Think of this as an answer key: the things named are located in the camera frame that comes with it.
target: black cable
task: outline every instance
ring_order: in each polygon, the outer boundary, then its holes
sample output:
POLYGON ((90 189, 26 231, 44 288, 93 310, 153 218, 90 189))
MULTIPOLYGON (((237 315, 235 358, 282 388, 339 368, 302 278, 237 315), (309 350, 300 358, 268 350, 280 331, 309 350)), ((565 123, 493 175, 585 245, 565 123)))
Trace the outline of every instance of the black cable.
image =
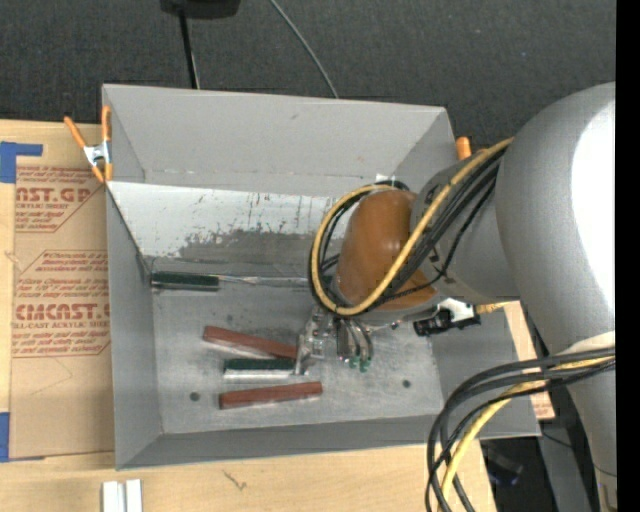
MULTIPOLYGON (((447 438, 446 422, 451 411, 455 407, 457 407, 457 405, 466 401, 468 398, 471 398, 477 394, 480 394, 481 392, 488 391, 489 389, 487 388, 478 390, 477 386, 482 384, 483 380, 490 377, 498 376, 503 373, 510 373, 516 370, 532 368, 536 364, 542 368, 545 368, 545 367, 549 367, 549 366, 557 365, 561 363, 579 361, 585 358, 593 359, 593 358, 604 357, 608 355, 609 356, 615 355, 615 350, 601 349, 601 350, 594 350, 594 351, 589 351, 585 353, 565 354, 562 356, 551 356, 551 357, 540 359, 540 360, 519 361, 516 363, 508 363, 506 365, 501 365, 499 367, 490 368, 488 370, 485 370, 484 372, 481 372, 475 375, 474 377, 471 377, 470 379, 467 379, 460 386, 458 386, 458 388, 451 394, 441 414, 438 416, 438 418, 436 418, 436 421, 434 422, 432 430, 429 433, 429 438, 427 443, 428 444, 428 448, 427 448, 428 465, 433 463, 433 451, 434 451, 435 443, 437 442, 437 439, 438 439, 438 428, 440 424, 442 424, 442 427, 440 427, 441 437, 443 439, 446 439, 447 438)), ((499 387, 504 387, 503 385, 508 385, 508 383, 506 383, 504 380, 494 380, 492 381, 492 384, 493 384, 492 387, 495 387, 496 389, 499 387)))
POLYGON ((180 19, 180 32, 182 32, 182 44, 184 46, 184 53, 187 57, 187 67, 189 68, 189 80, 191 81, 192 89, 200 89, 200 77, 198 76, 198 70, 196 68, 196 59, 193 56, 193 50, 191 48, 191 37, 189 36, 189 24, 184 12, 178 14, 180 19))
POLYGON ((560 446, 564 446, 565 448, 571 448, 573 450, 573 446, 571 446, 569 443, 565 443, 564 441, 561 441, 560 439, 556 439, 555 437, 550 436, 546 432, 542 433, 542 437, 548 439, 549 441, 553 441, 554 443, 559 444, 560 446))
MULTIPOLYGON (((597 365, 596 367, 590 367, 588 369, 585 369, 585 368, 578 369, 577 375, 574 376, 574 377, 569 377, 569 378, 564 378, 564 379, 553 379, 551 382, 548 382, 548 383, 546 383, 546 384, 544 384, 544 385, 542 385, 540 387, 537 387, 535 389, 531 389, 531 390, 527 390, 527 391, 520 391, 520 392, 516 392, 516 393, 510 393, 510 394, 502 396, 502 397, 497 397, 497 398, 489 400, 489 401, 485 402, 484 404, 482 404, 482 405, 476 407, 475 409, 473 409, 458 424, 458 426, 456 427, 454 433, 449 437, 449 441, 447 442, 447 444, 443 446, 442 453, 438 457, 437 461, 433 464, 433 467, 429 469, 430 477, 429 477, 429 482, 427 484, 427 490, 425 491, 425 500, 428 499, 427 496, 428 496, 429 488, 433 487, 434 493, 436 494, 436 496, 438 496, 440 506, 443 507, 443 503, 442 503, 442 501, 440 501, 440 498, 442 498, 444 500, 444 496, 442 495, 439 482, 437 481, 437 477, 434 477, 432 475, 436 474, 436 471, 438 470, 440 465, 442 465, 443 462, 445 462, 445 461, 447 463, 449 462, 451 448, 453 448, 453 445, 456 442, 457 438, 460 436, 460 434, 466 428, 466 426, 474 419, 474 417, 479 412, 481 412, 482 410, 486 409, 486 407, 488 407, 488 406, 490 406, 490 405, 492 405, 494 403, 504 401, 504 400, 511 400, 512 398, 517 398, 517 397, 522 397, 522 396, 529 396, 529 395, 533 395, 533 394, 536 394, 536 393, 549 391, 549 390, 552 390, 552 389, 560 387, 560 386, 568 386, 568 385, 573 384, 575 382, 578 382, 580 380, 583 380, 583 379, 586 379, 586 378, 590 378, 590 377, 594 377, 595 375, 598 375, 600 373, 603 373, 603 372, 606 372, 606 371, 610 371, 613 368, 615 368, 615 360, 614 361, 608 361, 608 362, 605 362, 605 363, 601 363, 600 365, 597 365)), ((464 493, 464 489, 462 487, 462 483, 457 478, 457 475, 454 477, 453 483, 454 483, 454 487, 456 489, 456 492, 458 492, 459 496, 463 500, 463 503, 465 501, 468 502, 468 498, 466 497, 466 494, 464 493)), ((473 508, 473 506, 471 506, 470 502, 469 502, 469 505, 470 505, 469 508, 467 508, 465 506, 465 509, 468 510, 468 511, 473 511, 474 508, 473 508)))
MULTIPOLYGON (((522 376, 515 376, 515 377, 524 377, 524 381, 534 381, 534 380, 543 380, 545 379, 545 377, 547 379, 551 379, 551 383, 547 383, 547 384, 552 384, 552 386, 548 386, 545 385, 544 387, 539 387, 536 389, 532 389, 532 390, 527 390, 525 392, 519 392, 519 393, 513 393, 510 395, 506 395, 503 397, 498 397, 495 398, 493 400, 490 400, 488 402, 485 402, 483 405, 476 407, 471 413, 469 413, 467 415, 467 417, 465 418, 465 420, 463 420, 459 425, 458 428, 456 428, 456 431, 454 432, 454 434, 452 436, 449 437, 449 442, 443 446, 443 451, 440 454, 440 457, 438 458, 437 463, 434 463, 434 450, 435 450, 435 444, 437 443, 437 439, 438 439, 438 431, 440 431, 441 437, 442 439, 447 439, 447 434, 446 434, 446 422, 447 422, 447 418, 448 416, 451 414, 452 410, 457 406, 460 405, 461 403, 463 403, 464 401, 466 401, 467 399, 471 398, 472 396, 476 396, 478 394, 481 394, 483 392, 486 392, 488 390, 490 390, 491 387, 494 388, 500 388, 500 387, 504 387, 506 385, 509 385, 511 383, 513 383, 515 380, 518 379, 513 379, 512 377, 509 378, 503 378, 503 379, 496 379, 494 381, 491 381, 489 383, 484 383, 481 384, 481 380, 483 377, 485 376, 495 376, 498 375, 500 372, 505 372, 505 371, 512 371, 512 369, 514 368, 520 368, 522 366, 525 367, 530 367, 530 365, 532 363, 538 363, 541 366, 548 366, 551 364, 558 364, 559 362, 570 362, 568 360, 584 360, 584 359, 593 359, 596 357, 602 357, 604 355, 615 355, 615 350, 610 350, 610 349, 605 349, 605 350, 600 350, 600 351, 590 351, 590 353, 584 352, 584 353, 579 353, 579 354, 567 354, 565 356, 553 356, 551 358, 546 358, 547 361, 545 360, 539 360, 539 361, 523 361, 523 362, 519 362, 519 363, 511 363, 508 365, 502 365, 501 367, 497 367, 497 368, 492 368, 489 370, 486 370, 485 372, 482 372, 481 374, 478 374, 474 377, 472 377, 471 379, 468 379, 467 381, 465 381, 463 384, 461 384, 458 389, 454 392, 454 394, 452 394, 452 396, 449 398, 449 400, 447 400, 447 404, 445 404, 445 407, 443 408, 443 411, 441 412, 441 414, 438 416, 438 418, 436 418, 436 421, 434 422, 434 425, 432 427, 432 430, 429 433, 429 438, 427 441, 428 447, 427 447, 427 465, 429 467, 429 471, 431 472, 432 475, 435 474, 435 472, 437 471, 437 468, 442 464, 442 462, 444 462, 445 460, 448 459, 449 457, 449 453, 450 453, 450 449, 453 446, 453 443, 455 442, 457 436, 460 434, 461 430, 465 427, 465 425, 471 421, 471 419, 475 416, 475 414, 481 410, 483 410, 485 407, 487 407, 488 405, 491 405, 491 403, 496 403, 502 400, 506 400, 506 399, 510 399, 510 398, 514 398, 516 396, 526 396, 526 395, 530 395, 530 394, 535 394, 535 393, 539 393, 541 391, 547 390, 547 389, 551 389, 552 387, 557 387, 558 385, 568 385, 570 383, 576 382, 577 380, 581 380, 583 378, 587 378, 589 376, 593 376, 596 373, 599 373, 601 371, 608 371, 609 369, 612 369, 615 366, 615 360, 613 361, 607 361, 605 363, 601 363, 598 367, 595 368, 589 368, 589 369, 584 369, 584 368, 579 368, 579 369, 572 369, 572 370, 553 370, 551 372, 546 372, 546 371, 541 371, 541 372, 536 372, 536 373, 529 373, 529 374, 525 374, 522 376)), ((429 484, 427 486, 427 490, 425 492, 425 500, 428 500, 428 491, 429 488, 432 487, 434 485, 434 483, 432 482, 432 478, 430 478, 429 484)), ((458 485, 456 485, 456 482, 454 480, 454 486, 456 487, 456 491, 460 491, 462 493, 464 493, 464 491, 462 490, 462 486, 461 484, 458 482, 458 485)))
POLYGON ((287 16, 287 14, 284 12, 282 7, 280 7, 278 2, 276 2, 276 0, 269 0, 269 2, 273 6, 273 8, 278 12, 280 17, 284 20, 284 22, 289 26, 291 31, 295 34, 295 36, 300 41, 300 43, 302 43, 302 46, 304 47, 304 49, 307 51, 307 53, 311 57, 311 60, 313 61, 313 63, 318 68, 318 71, 320 71, 320 74, 322 74, 322 77, 324 78, 324 81, 326 82, 327 86, 329 87, 329 89, 331 89, 331 93, 333 94, 333 97, 336 98, 336 99, 340 99, 340 96, 338 96, 338 91, 336 91, 336 88, 333 86, 333 83, 331 82, 331 79, 329 78, 329 75, 324 70, 324 67, 322 67, 322 64, 320 63, 320 60, 318 59, 318 57, 316 57, 316 54, 311 49, 311 46, 309 46, 309 43, 307 43, 307 40, 302 36, 302 34, 298 30, 298 28, 294 25, 293 21, 291 21, 291 19, 289 19, 289 16, 287 16))
MULTIPOLYGON (((413 288, 410 288, 409 290, 405 290, 403 292, 398 292, 395 293, 393 295, 387 295, 385 296, 384 294, 382 295, 382 297, 380 299, 378 299, 378 301, 376 301, 373 305, 372 305, 372 309, 381 306, 382 304, 385 304, 387 302, 399 299, 401 297, 405 297, 407 295, 410 295, 412 293, 415 293, 419 290, 423 290, 425 288, 428 288, 429 286, 435 284, 436 282, 438 282, 442 276, 446 275, 447 269, 449 268, 449 265, 451 264, 451 261, 453 260, 453 256, 455 254, 455 251, 458 247, 458 244, 460 243, 460 240, 462 239, 462 236, 464 235, 464 233, 466 232, 466 230, 469 228, 469 226, 471 225, 471 223, 473 222, 473 220, 475 219, 476 215, 478 214, 478 212, 480 211, 480 209, 482 208, 482 206, 486 203, 486 201, 489 199, 489 196, 491 195, 491 193, 493 192, 494 188, 495 188, 495 175, 491 174, 488 175, 488 177, 490 179, 492 179, 491 184, 489 185, 489 189, 485 192, 485 194, 480 198, 480 200, 476 203, 476 205, 474 206, 474 208, 472 209, 471 213, 469 214, 469 216, 467 217, 467 220, 464 222, 464 224, 462 225, 462 227, 458 230, 458 233, 456 234, 456 237, 454 239, 454 242, 451 246, 451 249, 449 250, 449 254, 447 255, 447 258, 445 260, 445 263, 442 267, 441 270, 438 270, 438 273, 436 275, 435 278, 433 278, 431 281, 429 281, 428 283, 425 284, 421 284, 419 286, 415 286, 413 288)), ((482 187, 484 187, 486 185, 486 182, 483 181, 481 183, 478 184, 478 190, 480 190, 482 187)), ((419 266, 422 264, 422 261, 424 261, 424 258, 426 257, 427 254, 429 254, 429 252, 431 252, 433 250, 433 248, 435 247, 435 244, 439 241, 439 239, 443 236, 444 231, 446 231, 446 229, 448 229, 451 225, 451 223, 455 220, 455 218, 457 217, 457 215, 459 215, 460 211, 462 209, 464 209, 466 206, 468 205, 467 202, 465 203, 460 203, 458 205, 458 207, 456 207, 456 210, 454 212, 454 216, 451 217, 450 221, 445 222, 444 227, 442 228, 438 228, 438 233, 434 236, 434 238, 436 238, 435 240, 431 240, 430 244, 426 247, 421 248, 419 251, 416 251, 416 256, 415 259, 412 263, 407 263, 407 267, 408 268, 404 268, 402 271, 402 275, 397 276, 398 278, 398 282, 396 284, 394 284, 392 282, 391 286, 389 287, 388 290, 392 289, 392 287, 401 287, 404 285, 404 283, 406 283, 406 281, 409 280, 409 278, 416 272, 416 270, 419 268, 419 266)))
POLYGON ((484 206, 484 204, 487 202, 487 200, 489 199, 489 197, 491 196, 491 194, 493 193, 495 188, 496 188, 496 182, 495 182, 495 179, 494 179, 493 183, 491 183, 491 185, 489 185, 489 188, 487 189, 487 191, 480 198, 478 203, 473 207, 473 210, 469 214, 469 217, 467 217, 467 220, 464 222, 464 224, 458 230, 458 233, 456 234, 456 237, 453 240, 453 243, 451 244, 451 249, 449 249, 449 254, 447 255, 447 258, 445 259, 444 264, 442 265, 442 268, 438 271, 438 274, 440 274, 440 275, 446 275, 447 274, 447 269, 449 268, 449 265, 451 264, 451 261, 453 260, 453 255, 455 254, 456 249, 458 248, 458 245, 460 244, 460 240, 462 240, 462 236, 465 234, 467 229, 469 229, 469 226, 473 222, 473 219, 476 218, 476 215, 478 215, 478 212, 484 206))
POLYGON ((383 293, 382 297, 390 297, 393 290, 399 290, 413 274, 418 270, 427 255, 433 250, 440 238, 444 235, 451 224, 462 213, 462 211, 471 203, 477 194, 489 183, 495 179, 498 173, 499 160, 502 152, 494 155, 493 159, 484 162, 467 178, 461 187, 455 192, 454 196, 438 216, 433 227, 418 242, 413 255, 409 258, 398 275, 390 283, 389 288, 383 293), (474 185, 474 188, 467 194, 467 190, 474 185))
MULTIPOLYGON (((381 297, 377 301, 375 301, 369 308, 365 309, 360 314, 371 311, 372 309, 381 306, 389 300, 394 300, 392 298, 394 297, 393 290, 400 289, 411 278, 411 276, 413 276, 426 256, 433 250, 435 244, 440 240, 440 238, 444 235, 446 230, 451 226, 451 224, 460 215, 460 213, 471 203, 471 201, 473 201, 473 199, 487 186, 488 183, 491 183, 492 180, 495 180, 500 160, 505 151, 506 148, 496 153, 495 155, 492 155, 491 158, 489 158, 485 162, 482 162, 473 172, 471 172, 471 174, 465 179, 465 181, 460 185, 458 190, 451 197, 443 212, 439 215, 438 219, 434 223, 434 226, 418 242, 413 255, 410 257, 409 261, 406 262, 403 268, 398 272, 398 275, 391 281, 387 290, 382 293, 381 297)), ((404 190, 405 188, 408 189, 408 187, 406 187, 404 183, 398 182, 396 180, 387 180, 380 182, 380 184, 390 184, 402 190, 404 190)), ((328 268, 328 266, 324 267, 326 254, 329 243, 333 236, 333 232, 337 226, 337 221, 342 215, 344 215, 344 213, 346 213, 346 211, 348 211, 349 208, 360 201, 360 199, 364 195, 367 195, 367 193, 362 193, 355 196, 354 198, 351 198, 347 203, 342 205, 342 207, 334 214, 334 217, 331 219, 320 245, 321 257, 318 262, 318 267, 320 270, 322 270, 323 268, 328 268)), ((405 292, 402 292, 402 295, 399 295, 395 298, 408 295, 409 293, 415 293, 419 289, 427 288, 438 279, 440 279, 441 276, 442 274, 438 275, 434 280, 430 281, 427 284, 420 285, 419 287, 414 287, 414 289, 411 290, 406 290, 405 292)), ((327 288, 324 288, 324 292, 329 296, 333 295, 333 297, 335 297, 335 294, 330 294, 327 288)))
MULTIPOLYGON (((405 191, 410 190, 405 183, 396 179, 376 181, 375 185, 390 185, 394 188, 397 188, 398 190, 405 190, 405 191)), ((351 207, 354 204, 358 203, 362 199, 363 195, 369 195, 369 194, 370 192, 365 192, 361 195, 357 195, 353 197, 352 199, 347 201, 344 205, 342 205, 340 210, 338 210, 335 213, 334 217, 331 219, 331 222, 329 224, 329 227, 327 228, 326 234, 321 244, 321 250, 320 250, 321 257, 318 265, 321 271, 321 275, 323 270, 326 270, 327 268, 331 267, 334 264, 333 262, 329 263, 329 260, 327 260, 326 257, 327 257, 327 250, 329 249, 329 244, 331 243, 331 238, 333 237, 333 232, 335 231, 335 228, 338 225, 340 218, 345 213, 347 213, 347 211, 349 211, 349 209, 351 209, 351 207)))

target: brown wooden stick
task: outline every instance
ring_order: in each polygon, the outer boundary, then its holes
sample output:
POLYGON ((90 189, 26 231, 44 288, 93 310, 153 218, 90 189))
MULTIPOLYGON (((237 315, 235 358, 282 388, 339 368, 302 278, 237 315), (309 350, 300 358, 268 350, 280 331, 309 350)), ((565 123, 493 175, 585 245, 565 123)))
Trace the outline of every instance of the brown wooden stick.
POLYGON ((229 391, 218 397, 220 409, 247 407, 249 405, 299 400, 322 394, 321 382, 303 382, 284 386, 229 391))
POLYGON ((296 347, 280 343, 278 341, 267 340, 257 336, 250 336, 241 332, 230 331, 221 327, 208 325, 204 329, 203 339, 210 343, 218 343, 222 346, 233 348, 234 346, 247 348, 250 352, 263 353, 275 357, 296 358, 296 347))

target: cable bundle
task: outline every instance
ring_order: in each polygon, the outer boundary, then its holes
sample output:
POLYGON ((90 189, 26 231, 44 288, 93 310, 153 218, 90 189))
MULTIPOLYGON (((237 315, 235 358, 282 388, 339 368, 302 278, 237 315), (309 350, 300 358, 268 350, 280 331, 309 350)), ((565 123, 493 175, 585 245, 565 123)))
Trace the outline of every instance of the cable bundle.
POLYGON ((409 239, 376 289, 360 304, 353 306, 340 303, 335 293, 329 289, 325 274, 326 270, 338 261, 338 255, 327 258, 327 249, 337 222, 352 206, 368 194, 393 188, 404 187, 406 189, 406 186, 399 182, 376 183, 356 189, 338 200, 320 224, 311 248, 311 282, 313 292, 318 300, 336 315, 348 318, 430 286, 445 275, 462 235, 493 192, 500 159, 512 140, 507 139, 489 149, 479 151, 463 164, 462 168, 442 187, 428 205, 409 239), (456 234, 453 246, 442 268, 438 270, 438 276, 430 283, 406 290, 401 294, 396 293, 395 290, 399 290, 411 278, 461 212, 481 193, 482 196, 456 234), (449 203, 430 226, 436 213, 449 196, 451 196, 449 203))
POLYGON ((615 364, 615 348, 605 348, 510 363, 481 372, 463 382, 447 400, 427 439, 427 467, 429 470, 429 482, 425 491, 427 510, 429 512, 433 510, 430 503, 431 491, 438 501, 439 510, 443 512, 451 510, 447 502, 451 485, 458 493, 465 510, 474 510, 456 476, 456 471, 471 441, 509 401, 516 397, 529 396, 541 391, 567 386, 600 373, 612 371, 615 369, 615 364), (516 373, 532 369, 535 371, 516 373), (457 407, 482 393, 507 386, 511 387, 498 397, 475 407, 449 434, 448 420, 457 407), (436 458, 435 449, 438 444, 441 444, 442 451, 436 458), (444 478, 440 481, 437 471, 445 463, 447 470, 444 478))

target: blue tape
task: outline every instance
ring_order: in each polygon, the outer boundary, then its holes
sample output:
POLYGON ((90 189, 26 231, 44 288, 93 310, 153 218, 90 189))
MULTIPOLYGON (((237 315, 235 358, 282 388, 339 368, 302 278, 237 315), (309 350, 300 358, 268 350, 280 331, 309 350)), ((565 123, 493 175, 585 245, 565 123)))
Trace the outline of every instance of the blue tape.
POLYGON ((9 462, 9 413, 0 412, 0 463, 9 462))
POLYGON ((42 156, 42 144, 0 142, 0 183, 16 182, 18 156, 42 156))

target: orange clip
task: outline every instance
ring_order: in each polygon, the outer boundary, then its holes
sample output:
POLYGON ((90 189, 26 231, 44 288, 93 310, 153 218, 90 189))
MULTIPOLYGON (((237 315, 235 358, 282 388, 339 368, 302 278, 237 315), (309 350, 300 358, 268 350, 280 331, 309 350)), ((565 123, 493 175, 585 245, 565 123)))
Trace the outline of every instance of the orange clip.
POLYGON ((108 105, 102 107, 102 143, 97 146, 87 146, 87 142, 84 140, 84 137, 78 130, 78 127, 73 122, 73 120, 65 116, 64 124, 67 125, 69 130, 71 131, 71 136, 73 140, 76 141, 76 144, 80 146, 80 148, 84 151, 87 156, 87 160, 91 164, 91 170, 94 176, 98 179, 100 183, 104 183, 106 180, 111 180, 113 177, 113 164, 111 163, 111 108, 108 105), (98 160, 104 160, 104 175, 100 168, 98 167, 98 160))
POLYGON ((456 139, 456 151, 458 152, 458 160, 466 160, 471 156, 471 142, 468 137, 456 139))

